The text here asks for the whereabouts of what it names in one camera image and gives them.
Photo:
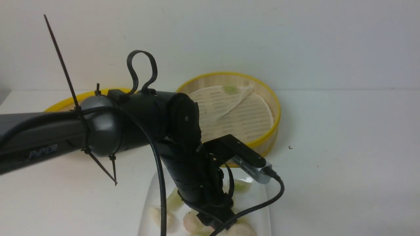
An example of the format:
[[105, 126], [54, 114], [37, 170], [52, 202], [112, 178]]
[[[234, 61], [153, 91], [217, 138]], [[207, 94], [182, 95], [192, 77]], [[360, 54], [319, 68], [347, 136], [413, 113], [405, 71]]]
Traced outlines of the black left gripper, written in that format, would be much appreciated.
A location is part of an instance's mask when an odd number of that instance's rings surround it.
[[234, 216], [232, 197], [222, 189], [223, 178], [220, 163], [213, 154], [177, 162], [178, 195], [212, 229]]

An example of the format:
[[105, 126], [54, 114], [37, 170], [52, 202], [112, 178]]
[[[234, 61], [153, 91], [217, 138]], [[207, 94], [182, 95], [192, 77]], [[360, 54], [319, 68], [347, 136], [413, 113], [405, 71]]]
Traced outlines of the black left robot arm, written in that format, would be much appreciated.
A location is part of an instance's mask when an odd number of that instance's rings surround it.
[[164, 165], [181, 199], [205, 226], [231, 227], [231, 194], [222, 189], [220, 163], [204, 149], [199, 106], [186, 94], [116, 89], [91, 96], [65, 112], [1, 115], [1, 174], [77, 149], [94, 160], [150, 145], [159, 173]]

